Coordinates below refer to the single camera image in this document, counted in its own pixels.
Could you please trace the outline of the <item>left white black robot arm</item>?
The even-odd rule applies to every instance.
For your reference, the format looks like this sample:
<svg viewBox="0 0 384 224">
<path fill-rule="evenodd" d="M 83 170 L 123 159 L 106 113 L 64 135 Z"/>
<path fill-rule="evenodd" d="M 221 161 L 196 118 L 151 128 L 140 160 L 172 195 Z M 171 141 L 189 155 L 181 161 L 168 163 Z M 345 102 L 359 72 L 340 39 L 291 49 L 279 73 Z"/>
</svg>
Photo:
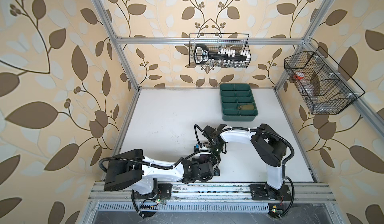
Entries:
<svg viewBox="0 0 384 224">
<path fill-rule="evenodd" d="M 151 159 L 142 149 L 134 149 L 99 160 L 99 167 L 106 173 L 104 191 L 130 189 L 135 211 L 146 219 L 171 192 L 160 188 L 159 182 L 207 182 L 219 173 L 220 161 L 220 152 L 209 149 L 195 148 L 175 163 Z"/>
</svg>

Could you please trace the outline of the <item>green plastic divided tray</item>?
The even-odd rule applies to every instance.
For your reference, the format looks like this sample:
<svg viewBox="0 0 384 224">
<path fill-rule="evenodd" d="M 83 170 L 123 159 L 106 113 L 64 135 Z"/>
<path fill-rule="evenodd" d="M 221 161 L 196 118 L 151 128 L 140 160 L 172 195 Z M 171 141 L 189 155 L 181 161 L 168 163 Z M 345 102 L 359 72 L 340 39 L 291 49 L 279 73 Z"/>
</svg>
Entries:
<svg viewBox="0 0 384 224">
<path fill-rule="evenodd" d="M 226 122 L 252 122 L 259 114 L 249 84 L 220 84 L 222 119 Z M 239 110 L 239 105 L 254 104 L 255 110 Z"/>
</svg>

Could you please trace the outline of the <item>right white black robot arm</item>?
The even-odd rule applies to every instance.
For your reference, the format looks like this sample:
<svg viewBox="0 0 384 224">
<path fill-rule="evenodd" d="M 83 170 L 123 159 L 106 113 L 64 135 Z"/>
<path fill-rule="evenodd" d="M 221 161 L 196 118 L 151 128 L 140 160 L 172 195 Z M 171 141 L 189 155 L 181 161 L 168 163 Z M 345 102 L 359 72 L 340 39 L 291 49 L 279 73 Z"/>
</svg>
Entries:
<svg viewBox="0 0 384 224">
<path fill-rule="evenodd" d="M 286 176 L 286 164 L 295 151 L 292 145 L 269 125 L 258 128 L 227 127 L 219 125 L 216 129 L 206 126 L 201 129 L 194 126 L 197 144 L 194 151 L 208 150 L 208 160 L 219 164 L 220 154 L 227 153 L 227 143 L 235 142 L 252 145 L 267 167 L 267 180 L 264 185 L 249 185 L 252 200 L 279 201 L 279 206 L 269 205 L 269 216 L 282 219 L 293 206 L 295 187 L 291 178 Z"/>
</svg>

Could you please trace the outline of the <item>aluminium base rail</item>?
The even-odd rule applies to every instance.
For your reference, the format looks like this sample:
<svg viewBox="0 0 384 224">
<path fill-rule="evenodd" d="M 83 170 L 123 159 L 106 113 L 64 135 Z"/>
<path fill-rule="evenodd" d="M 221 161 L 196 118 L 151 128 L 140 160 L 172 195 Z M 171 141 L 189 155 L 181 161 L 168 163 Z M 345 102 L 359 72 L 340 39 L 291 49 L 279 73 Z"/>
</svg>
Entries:
<svg viewBox="0 0 384 224">
<path fill-rule="evenodd" d="M 335 204 L 336 198 L 327 184 L 294 183 L 295 193 L 286 181 L 286 186 L 276 198 L 268 198 L 263 183 L 166 183 L 159 182 L 155 194 L 161 199 L 176 202 L 264 202 L 298 204 Z"/>
</svg>

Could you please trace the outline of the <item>purple striped sock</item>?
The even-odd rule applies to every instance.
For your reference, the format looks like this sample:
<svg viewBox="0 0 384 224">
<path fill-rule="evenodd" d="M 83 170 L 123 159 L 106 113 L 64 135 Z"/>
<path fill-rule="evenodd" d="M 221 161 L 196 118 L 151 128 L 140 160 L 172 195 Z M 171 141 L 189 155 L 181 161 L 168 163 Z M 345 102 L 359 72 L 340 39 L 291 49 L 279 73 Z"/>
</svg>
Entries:
<svg viewBox="0 0 384 224">
<path fill-rule="evenodd" d="M 206 162 L 210 162 L 211 161 L 211 155 L 210 154 L 201 154 L 199 156 L 199 158 L 201 159 L 201 161 L 203 163 L 206 163 Z"/>
</svg>

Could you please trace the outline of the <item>red capped clear container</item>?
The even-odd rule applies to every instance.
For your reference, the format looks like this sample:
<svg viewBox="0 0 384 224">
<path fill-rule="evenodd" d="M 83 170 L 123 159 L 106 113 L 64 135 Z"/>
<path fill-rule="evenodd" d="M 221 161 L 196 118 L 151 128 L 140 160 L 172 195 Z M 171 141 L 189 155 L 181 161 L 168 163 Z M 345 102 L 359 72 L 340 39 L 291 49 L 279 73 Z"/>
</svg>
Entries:
<svg viewBox="0 0 384 224">
<path fill-rule="evenodd" d="M 302 83 L 303 85 L 305 85 L 305 84 L 307 83 L 305 77 L 306 77 L 306 74 L 303 73 L 303 72 L 295 71 L 295 72 L 293 73 L 293 80 L 294 80 L 295 82 L 300 82 L 300 83 Z"/>
</svg>

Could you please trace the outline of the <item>black socket set holder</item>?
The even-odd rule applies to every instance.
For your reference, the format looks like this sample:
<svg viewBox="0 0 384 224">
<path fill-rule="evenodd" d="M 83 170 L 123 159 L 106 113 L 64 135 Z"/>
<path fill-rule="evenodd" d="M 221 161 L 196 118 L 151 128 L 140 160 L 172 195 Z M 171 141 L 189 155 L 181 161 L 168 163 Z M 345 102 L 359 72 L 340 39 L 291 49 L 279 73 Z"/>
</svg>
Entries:
<svg viewBox="0 0 384 224">
<path fill-rule="evenodd" d="M 248 50 L 241 50 L 240 53 L 236 52 L 235 49 L 222 49 L 221 47 L 219 47 L 218 50 L 215 50 L 214 48 L 208 48 L 203 44 L 198 44 L 195 46 L 192 52 L 192 57 L 196 64 L 206 64 L 207 62 L 213 63 L 216 61 L 248 63 L 252 59 L 252 56 Z"/>
</svg>

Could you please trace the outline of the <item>green striped sock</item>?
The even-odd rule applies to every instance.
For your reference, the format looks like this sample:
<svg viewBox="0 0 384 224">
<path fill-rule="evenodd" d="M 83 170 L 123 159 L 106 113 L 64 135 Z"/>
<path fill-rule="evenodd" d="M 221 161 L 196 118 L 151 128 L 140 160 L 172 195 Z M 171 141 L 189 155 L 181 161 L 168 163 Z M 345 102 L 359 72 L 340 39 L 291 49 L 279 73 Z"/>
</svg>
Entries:
<svg viewBox="0 0 384 224">
<path fill-rule="evenodd" d="M 239 105 L 239 110 L 255 110 L 256 106 L 254 104 L 243 104 Z"/>
</svg>

